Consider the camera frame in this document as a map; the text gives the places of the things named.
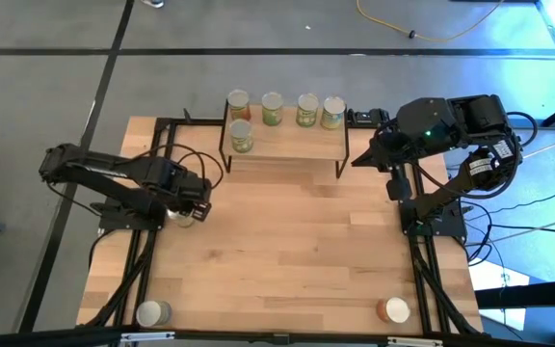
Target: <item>gray floor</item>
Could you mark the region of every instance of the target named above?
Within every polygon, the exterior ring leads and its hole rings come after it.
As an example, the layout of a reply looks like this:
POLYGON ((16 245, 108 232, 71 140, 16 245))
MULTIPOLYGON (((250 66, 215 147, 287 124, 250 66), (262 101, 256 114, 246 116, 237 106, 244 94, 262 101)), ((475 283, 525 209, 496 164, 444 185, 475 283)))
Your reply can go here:
MULTIPOLYGON (((123 4, 0 0, 0 47, 109 47, 123 4)), ((429 36, 455 33, 491 6, 444 0, 361 5, 429 36)), ((554 48, 532 4, 503 5, 469 36, 442 44, 407 40, 367 21, 354 0, 172 0, 162 11, 137 3, 123 46, 554 48)), ((0 234, 0 333, 14 329, 58 201, 40 183, 43 151, 78 141, 104 63, 105 57, 0 57, 0 221, 8 225, 0 234)), ((119 152, 130 116, 181 117, 186 107, 193 117, 219 117, 235 87, 254 99, 275 90, 291 102, 302 92, 336 93, 355 109, 383 107, 391 114, 420 96, 497 93, 507 110, 545 118, 555 112, 555 58, 119 57, 92 149, 119 152)), ((554 141, 555 131, 546 132, 526 152, 554 141)), ((450 153, 447 161, 461 155, 450 153)), ((502 207, 553 193, 555 149, 527 159, 514 186, 485 204, 502 207)), ((77 199, 100 197, 80 191, 77 199)), ((553 220, 555 201, 494 216, 512 225, 553 220)), ((96 225, 96 218, 72 209, 37 329, 73 326, 96 225)), ((508 267, 555 280, 555 235, 533 233, 498 246, 508 267)))

